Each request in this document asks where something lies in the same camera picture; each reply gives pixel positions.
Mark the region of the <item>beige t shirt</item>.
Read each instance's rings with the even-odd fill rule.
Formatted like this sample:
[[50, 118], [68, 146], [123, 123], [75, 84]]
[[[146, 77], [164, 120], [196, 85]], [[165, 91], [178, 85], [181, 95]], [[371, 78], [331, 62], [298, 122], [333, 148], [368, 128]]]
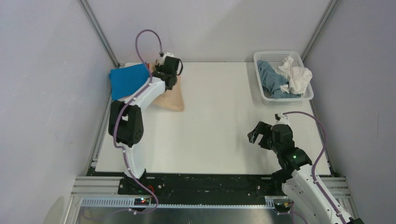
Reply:
[[152, 104], [163, 109], [183, 112], [184, 100], [181, 91], [181, 78], [179, 77], [177, 79], [177, 83], [173, 86], [172, 90], [165, 91], [165, 93], [158, 96]]

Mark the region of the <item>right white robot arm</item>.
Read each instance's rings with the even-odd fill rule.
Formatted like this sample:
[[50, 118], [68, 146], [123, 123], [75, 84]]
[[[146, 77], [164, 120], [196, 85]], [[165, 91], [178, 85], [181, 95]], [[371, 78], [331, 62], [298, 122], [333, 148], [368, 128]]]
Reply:
[[361, 224], [337, 202], [325, 187], [306, 152], [295, 146], [289, 125], [266, 124], [260, 121], [248, 133], [250, 143], [262, 135], [260, 147], [276, 154], [281, 169], [272, 174], [271, 188], [278, 195], [287, 195], [302, 211], [310, 224]]

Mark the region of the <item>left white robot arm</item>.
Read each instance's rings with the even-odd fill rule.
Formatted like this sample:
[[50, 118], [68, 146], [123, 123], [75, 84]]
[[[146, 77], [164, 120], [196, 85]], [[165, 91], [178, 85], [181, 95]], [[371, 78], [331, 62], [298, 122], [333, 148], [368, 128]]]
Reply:
[[143, 112], [160, 95], [172, 90], [183, 71], [183, 62], [172, 54], [163, 55], [149, 72], [141, 63], [111, 71], [113, 86], [108, 133], [116, 148], [122, 150], [125, 174], [132, 178], [129, 188], [136, 194], [147, 189], [143, 152], [139, 147], [144, 135]]

